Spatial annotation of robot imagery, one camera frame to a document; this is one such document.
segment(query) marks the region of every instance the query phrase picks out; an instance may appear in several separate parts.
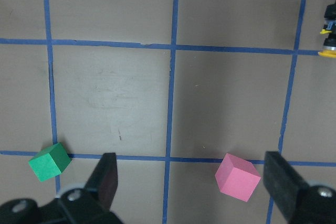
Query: yellow and black object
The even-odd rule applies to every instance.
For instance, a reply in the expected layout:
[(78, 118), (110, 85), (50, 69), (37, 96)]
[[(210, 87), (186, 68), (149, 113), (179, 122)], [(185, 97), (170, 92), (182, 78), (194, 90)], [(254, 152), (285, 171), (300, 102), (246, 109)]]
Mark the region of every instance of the yellow and black object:
[(320, 56), (336, 58), (336, 3), (328, 5), (324, 14), (324, 26), (320, 34), (328, 34)]

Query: tile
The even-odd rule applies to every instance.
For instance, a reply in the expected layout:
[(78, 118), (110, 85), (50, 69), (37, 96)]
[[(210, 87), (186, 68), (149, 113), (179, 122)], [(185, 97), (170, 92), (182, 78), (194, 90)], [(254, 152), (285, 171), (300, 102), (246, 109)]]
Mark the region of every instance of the tile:
[(46, 38), (43, 0), (0, 0), (0, 4), (0, 38)]
[(335, 162), (336, 61), (299, 56), (283, 155), (292, 161)]
[(324, 39), (328, 35), (321, 35), (324, 24), (324, 12), (327, 5), (335, 0), (307, 0), (305, 15), (303, 18), (300, 49), (322, 50)]
[(0, 45), (0, 150), (51, 145), (45, 46)]
[[(74, 158), (61, 184), (85, 183), (98, 160)], [(118, 160), (118, 189), (112, 203), (124, 223), (161, 223), (164, 162)]]
[(173, 0), (50, 0), (54, 39), (171, 42)]
[(166, 50), (55, 46), (60, 141), (72, 153), (164, 156), (169, 70)]
[[(312, 167), (312, 166), (293, 166), (294, 169), (306, 180), (325, 183), (332, 188), (336, 188), (336, 178), (334, 176), (336, 167)], [(272, 224), (286, 224), (279, 208), (274, 204), (272, 213)]]
[(292, 49), (300, 0), (179, 0), (178, 44)]
[[(248, 202), (219, 192), (219, 164), (171, 163), (168, 223), (265, 223), (269, 196), (260, 182)], [(257, 165), (262, 174), (263, 166)]]
[(55, 179), (38, 181), (28, 165), (30, 159), (0, 155), (0, 172), (3, 174), (0, 176), (0, 205), (12, 199), (31, 198), (43, 206), (55, 197)]
[(277, 150), (291, 56), (179, 51), (172, 156), (264, 159)]

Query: cube face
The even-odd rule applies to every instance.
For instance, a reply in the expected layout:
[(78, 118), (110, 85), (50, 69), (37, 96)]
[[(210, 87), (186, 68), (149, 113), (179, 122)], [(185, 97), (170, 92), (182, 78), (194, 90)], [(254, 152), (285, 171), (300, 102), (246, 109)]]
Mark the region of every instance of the cube face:
[(29, 161), (29, 165), (37, 178), (43, 182), (61, 174), (70, 162), (71, 159), (62, 144), (57, 143), (37, 153)]
[(247, 202), (260, 181), (253, 164), (242, 158), (226, 154), (216, 172), (221, 193)]

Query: vertical blue line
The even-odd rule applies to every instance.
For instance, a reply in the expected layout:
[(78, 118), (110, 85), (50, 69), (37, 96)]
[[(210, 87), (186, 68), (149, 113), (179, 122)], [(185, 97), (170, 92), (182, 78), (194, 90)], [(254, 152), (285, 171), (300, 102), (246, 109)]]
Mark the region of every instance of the vertical blue line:
[[(280, 137), (279, 137), (279, 143), (278, 143), (279, 153), (282, 153), (282, 148), (283, 148), (283, 139), (284, 139), (284, 135), (286, 131), (287, 116), (288, 116), (288, 111), (289, 111), (289, 106), (290, 106), (290, 98), (292, 95), (293, 82), (294, 82), (294, 76), (295, 76), (295, 67), (296, 67), (297, 59), (298, 59), (300, 36), (301, 36), (301, 29), (302, 29), (303, 16), (304, 16), (305, 9), (306, 9), (306, 0), (301, 0), (297, 29), (296, 29), (296, 36), (295, 36), (295, 42), (294, 42), (294, 54), (292, 55), (292, 62), (290, 66), (287, 93), (286, 93), (285, 106), (284, 106), (284, 114), (282, 116), (282, 123), (281, 123), (281, 129), (280, 129)], [(270, 198), (268, 210), (267, 210), (266, 224), (271, 223), (273, 205), (274, 205), (274, 201), (272, 198)]]
[[(50, 93), (50, 117), (51, 117), (51, 132), (53, 144), (57, 143), (57, 128), (56, 128), (56, 106), (55, 106), (55, 91), (54, 91), (54, 71), (53, 71), (53, 53), (51, 39), (51, 22), (50, 22), (50, 7), (49, 0), (44, 1), (44, 18), (46, 26), (47, 52), (48, 52), (48, 70), (49, 70), (49, 93)], [(55, 177), (56, 192), (60, 190), (60, 177)]]
[(168, 211), (178, 10), (179, 10), (179, 0), (173, 0), (172, 38), (171, 38), (171, 45), (173, 47), (171, 49), (171, 60), (170, 60), (170, 70), (171, 71), (170, 71), (169, 92), (168, 92), (168, 114), (167, 114), (167, 135), (166, 135), (166, 156), (165, 156), (166, 161), (165, 161), (165, 168), (164, 168), (163, 206), (162, 206), (162, 223), (163, 224), (167, 223), (167, 211)]

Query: blue grid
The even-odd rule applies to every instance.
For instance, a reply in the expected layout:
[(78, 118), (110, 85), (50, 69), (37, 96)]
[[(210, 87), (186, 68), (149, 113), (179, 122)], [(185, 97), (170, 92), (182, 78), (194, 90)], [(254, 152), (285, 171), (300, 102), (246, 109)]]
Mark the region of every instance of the blue grid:
[[(167, 223), (167, 209), (168, 209), (168, 194), (169, 194), (169, 175), (170, 175), (170, 162), (190, 162), (190, 163), (221, 163), (222, 159), (219, 158), (186, 158), (186, 157), (171, 157), (171, 139), (172, 139), (172, 120), (173, 120), (173, 92), (174, 92), (174, 74), (175, 74), (175, 55), (177, 50), (189, 51), (211, 51), (211, 52), (247, 52), (259, 54), (280, 54), (292, 55), (287, 94), (285, 99), (284, 113), (282, 117), (280, 138), (278, 142), (279, 152), (282, 152), (283, 139), (286, 131), (287, 115), (290, 106), (290, 98), (292, 93), (293, 80), (295, 76), (295, 67), (298, 55), (317, 56), (317, 51), (314, 50), (300, 50), (300, 34), (303, 22), (303, 15), (305, 11), (306, 0), (301, 0), (300, 11), (298, 17), (297, 31), (295, 37), (295, 45), (293, 50), (289, 49), (273, 49), (273, 48), (250, 48), (250, 47), (219, 47), (219, 46), (193, 46), (193, 45), (177, 45), (177, 22), (178, 22), (178, 7), (179, 0), (173, 0), (173, 15), (172, 15), (172, 37), (170, 44), (150, 44), (144, 45), (133, 42), (116, 42), (116, 41), (90, 41), (90, 40), (70, 40), (70, 39), (52, 39), (51, 36), (51, 22), (50, 22), (50, 9), (49, 0), (44, 0), (45, 12), (45, 27), (46, 39), (7, 39), (0, 38), (0, 44), (11, 45), (46, 45), (48, 52), (48, 68), (49, 68), (49, 90), (50, 90), (50, 115), (51, 115), (51, 131), (53, 143), (57, 143), (57, 124), (56, 124), (56, 106), (55, 106), (55, 93), (54, 93), (54, 75), (53, 75), (53, 45), (72, 45), (72, 46), (109, 46), (121, 48), (143, 48), (143, 49), (162, 49), (170, 50), (170, 82), (168, 94), (168, 114), (167, 114), (167, 134), (166, 134), (166, 153), (165, 156), (126, 156), (118, 155), (118, 160), (134, 160), (134, 161), (162, 161), (165, 162), (164, 173), (164, 189), (163, 189), (163, 209), (162, 209), (162, 223)], [(0, 151), (2, 155), (14, 156), (34, 156), (36, 152), (23, 152), (23, 151)], [(69, 154), (71, 158), (89, 158), (100, 159), (101, 155), (95, 154)], [(249, 160), (253, 164), (264, 164), (264, 160)], [(336, 167), (333, 162), (303, 162), (303, 161), (289, 161), (291, 165), (296, 166), (315, 166), (315, 167)], [(60, 178), (55, 178), (56, 191), (60, 189)], [(269, 206), (267, 209), (266, 224), (271, 223), (271, 215), (273, 210), (273, 199), (270, 198)]]

